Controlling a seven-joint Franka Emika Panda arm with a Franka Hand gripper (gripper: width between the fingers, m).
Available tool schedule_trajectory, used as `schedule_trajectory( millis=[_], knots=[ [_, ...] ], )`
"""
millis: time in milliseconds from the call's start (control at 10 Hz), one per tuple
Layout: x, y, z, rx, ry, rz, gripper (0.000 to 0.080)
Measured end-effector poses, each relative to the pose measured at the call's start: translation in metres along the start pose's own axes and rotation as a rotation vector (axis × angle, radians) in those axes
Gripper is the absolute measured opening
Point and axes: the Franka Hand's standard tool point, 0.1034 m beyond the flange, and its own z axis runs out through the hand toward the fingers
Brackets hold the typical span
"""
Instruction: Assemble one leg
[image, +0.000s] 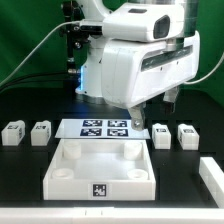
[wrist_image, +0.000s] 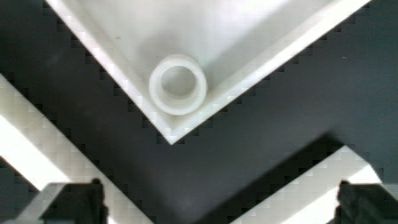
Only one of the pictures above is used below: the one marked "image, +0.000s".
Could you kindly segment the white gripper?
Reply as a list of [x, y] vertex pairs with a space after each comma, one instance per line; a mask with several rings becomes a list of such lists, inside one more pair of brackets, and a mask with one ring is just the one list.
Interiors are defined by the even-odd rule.
[[200, 36], [184, 40], [184, 47], [166, 52], [166, 42], [107, 42], [102, 56], [102, 96], [108, 104], [129, 109], [131, 126], [143, 130], [145, 104], [163, 92], [165, 114], [175, 111], [180, 89], [194, 78], [199, 64]]

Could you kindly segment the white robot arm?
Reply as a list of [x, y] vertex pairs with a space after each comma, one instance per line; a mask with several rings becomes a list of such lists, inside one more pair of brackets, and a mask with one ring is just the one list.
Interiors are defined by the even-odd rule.
[[77, 0], [89, 33], [87, 60], [76, 92], [125, 109], [132, 128], [144, 128], [145, 102], [162, 94], [170, 104], [196, 76], [199, 0], [127, 0], [116, 10], [103, 0]]

